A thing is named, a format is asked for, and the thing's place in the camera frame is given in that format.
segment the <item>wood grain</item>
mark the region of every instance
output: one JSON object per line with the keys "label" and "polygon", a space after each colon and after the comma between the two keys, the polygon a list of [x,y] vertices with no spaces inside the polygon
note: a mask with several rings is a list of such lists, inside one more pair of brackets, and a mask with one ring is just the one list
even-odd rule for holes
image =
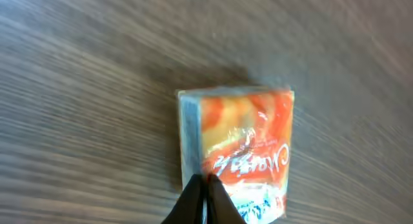
{"label": "wood grain", "polygon": [[160,223],[175,90],[296,91],[287,219],[413,222],[413,0],[0,0],[0,223]]}

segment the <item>plastic wrap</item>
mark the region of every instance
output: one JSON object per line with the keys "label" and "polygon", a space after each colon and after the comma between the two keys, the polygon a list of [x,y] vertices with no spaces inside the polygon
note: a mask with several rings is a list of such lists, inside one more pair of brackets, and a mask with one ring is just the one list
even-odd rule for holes
{"label": "plastic wrap", "polygon": [[216,174],[247,223],[285,215],[294,93],[215,88],[179,93],[183,180]]}

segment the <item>wooden surface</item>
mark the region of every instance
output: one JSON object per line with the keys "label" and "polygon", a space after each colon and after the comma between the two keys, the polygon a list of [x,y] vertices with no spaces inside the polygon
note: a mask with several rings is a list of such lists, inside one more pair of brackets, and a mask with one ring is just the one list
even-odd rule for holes
{"label": "wooden surface", "polygon": [[0,0],[0,223],[160,223],[177,88],[296,91],[288,218],[413,223],[413,0]]}

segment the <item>brown tabletop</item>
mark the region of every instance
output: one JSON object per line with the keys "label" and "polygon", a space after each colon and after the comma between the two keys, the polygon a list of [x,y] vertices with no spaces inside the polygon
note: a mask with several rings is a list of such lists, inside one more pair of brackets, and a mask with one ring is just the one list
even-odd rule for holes
{"label": "brown tabletop", "polygon": [[413,0],[0,0],[0,223],[160,223],[175,90],[296,91],[287,219],[413,223]]}

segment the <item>plastic-wrapped box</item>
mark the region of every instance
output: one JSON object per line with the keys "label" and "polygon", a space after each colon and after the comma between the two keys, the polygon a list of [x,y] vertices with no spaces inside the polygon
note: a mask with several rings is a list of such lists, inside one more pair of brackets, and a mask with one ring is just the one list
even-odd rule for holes
{"label": "plastic-wrapped box", "polygon": [[183,185],[216,174],[247,223],[285,215],[294,92],[219,87],[178,93]]}

